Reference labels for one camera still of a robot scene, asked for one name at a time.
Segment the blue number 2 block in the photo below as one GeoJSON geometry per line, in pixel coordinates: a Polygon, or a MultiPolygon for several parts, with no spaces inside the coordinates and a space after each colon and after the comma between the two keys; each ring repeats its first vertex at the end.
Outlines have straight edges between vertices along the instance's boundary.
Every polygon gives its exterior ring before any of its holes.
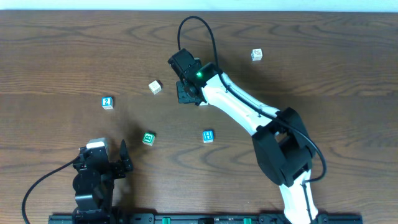
{"type": "Polygon", "coordinates": [[[112,110],[114,108],[113,98],[111,96],[102,97],[101,106],[105,110],[112,110]]]}

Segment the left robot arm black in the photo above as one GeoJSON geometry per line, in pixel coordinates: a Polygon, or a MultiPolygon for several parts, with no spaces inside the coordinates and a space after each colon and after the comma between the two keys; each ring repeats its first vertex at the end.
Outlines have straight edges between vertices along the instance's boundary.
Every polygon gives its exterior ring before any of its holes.
{"type": "Polygon", "coordinates": [[[80,148],[73,168],[78,172],[73,180],[77,208],[72,222],[77,224],[127,223],[122,211],[113,207],[114,181],[123,179],[133,170],[125,141],[121,141],[120,159],[111,162],[105,138],[90,140],[80,148]]]}

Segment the red letter A block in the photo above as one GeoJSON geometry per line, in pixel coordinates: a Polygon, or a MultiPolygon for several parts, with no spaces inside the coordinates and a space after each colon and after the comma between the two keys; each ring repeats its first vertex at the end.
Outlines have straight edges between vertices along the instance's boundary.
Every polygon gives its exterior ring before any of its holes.
{"type": "Polygon", "coordinates": [[[199,104],[199,106],[206,106],[206,105],[208,105],[208,103],[203,101],[199,104]]]}

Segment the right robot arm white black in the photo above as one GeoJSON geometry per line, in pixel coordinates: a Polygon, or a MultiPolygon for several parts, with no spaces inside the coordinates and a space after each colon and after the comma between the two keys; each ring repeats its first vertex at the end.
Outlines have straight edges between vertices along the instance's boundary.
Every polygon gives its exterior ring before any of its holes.
{"type": "Polygon", "coordinates": [[[171,56],[168,63],[179,77],[179,102],[208,103],[240,124],[251,135],[259,167],[279,186],[286,219],[291,223],[313,223],[318,210],[309,180],[316,150],[298,113],[258,101],[215,64],[202,65],[186,49],[171,56]]]}

